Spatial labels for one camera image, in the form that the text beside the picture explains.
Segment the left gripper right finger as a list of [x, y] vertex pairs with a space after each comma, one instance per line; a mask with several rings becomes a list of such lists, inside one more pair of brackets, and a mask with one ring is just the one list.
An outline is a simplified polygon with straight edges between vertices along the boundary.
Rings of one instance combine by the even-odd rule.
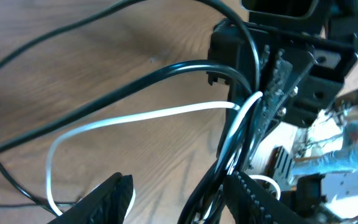
[[276, 199], [247, 174], [235, 172], [225, 177], [223, 194], [236, 223], [307, 224], [319, 205], [319, 176], [299, 179], [296, 190]]

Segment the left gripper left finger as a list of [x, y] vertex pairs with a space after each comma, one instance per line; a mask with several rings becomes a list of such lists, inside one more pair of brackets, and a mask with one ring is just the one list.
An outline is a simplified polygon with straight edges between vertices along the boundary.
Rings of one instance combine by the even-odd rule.
[[48, 224], [122, 224], [133, 189], [133, 177], [117, 172]]

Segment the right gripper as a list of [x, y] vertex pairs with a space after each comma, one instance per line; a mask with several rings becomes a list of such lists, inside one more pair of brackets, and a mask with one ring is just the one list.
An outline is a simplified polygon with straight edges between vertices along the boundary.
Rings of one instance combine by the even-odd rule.
[[264, 96], [253, 116], [255, 142], [284, 121], [307, 128], [344, 86], [358, 61], [358, 1], [243, 1], [243, 38], [223, 19], [213, 29], [210, 60], [243, 73]]

